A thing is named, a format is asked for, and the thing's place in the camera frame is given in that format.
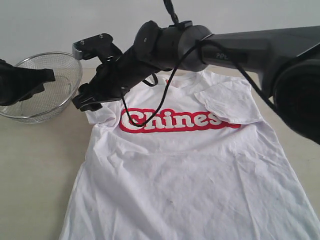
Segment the t-shirt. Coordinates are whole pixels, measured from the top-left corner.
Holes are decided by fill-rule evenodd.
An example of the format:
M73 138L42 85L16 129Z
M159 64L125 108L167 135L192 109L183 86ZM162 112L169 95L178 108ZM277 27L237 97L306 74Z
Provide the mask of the t-shirt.
M134 121L158 107L160 83L126 96ZM61 240L316 240L319 220L245 79L174 77L144 127L120 101L94 124Z

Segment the t-shirt sleeve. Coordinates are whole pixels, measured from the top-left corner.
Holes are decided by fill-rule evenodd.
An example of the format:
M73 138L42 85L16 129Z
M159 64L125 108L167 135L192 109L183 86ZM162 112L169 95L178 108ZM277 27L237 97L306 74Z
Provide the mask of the t-shirt sleeve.
M108 127L115 127L121 117L121 102L105 102L102 103L102 108L99 110L86 111L85 114L89 124L104 124Z
M222 121L247 125L263 120L251 95L251 85L243 78L215 84L194 96Z

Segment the white wall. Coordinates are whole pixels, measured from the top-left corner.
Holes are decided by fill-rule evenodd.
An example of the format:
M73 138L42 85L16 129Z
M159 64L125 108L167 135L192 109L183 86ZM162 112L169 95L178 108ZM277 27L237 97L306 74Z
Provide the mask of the white wall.
M213 33L320 25L319 0L173 0L179 19ZM162 0L2 0L0 58L11 64L109 33L123 51L149 20L171 24ZM96 67L98 61L82 61Z

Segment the metal mesh basket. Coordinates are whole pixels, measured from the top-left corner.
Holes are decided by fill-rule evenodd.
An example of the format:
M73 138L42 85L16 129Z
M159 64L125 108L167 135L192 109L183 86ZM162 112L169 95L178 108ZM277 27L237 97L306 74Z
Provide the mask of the metal mesh basket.
M81 78L82 66L71 54L46 52L31 56L16 67L52 69L54 82L44 83L44 91L12 106L0 106L0 115L22 123L42 123L60 114L75 96Z

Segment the beige table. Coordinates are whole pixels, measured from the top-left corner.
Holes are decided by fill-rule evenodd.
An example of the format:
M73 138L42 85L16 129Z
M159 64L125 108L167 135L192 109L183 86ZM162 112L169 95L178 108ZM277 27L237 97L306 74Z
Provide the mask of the beige table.
M235 70L212 70L239 76ZM83 80L94 73L84 70ZM320 146L292 132L254 97L320 216ZM0 240L58 239L90 133L85 114L73 105L41 124L0 118Z

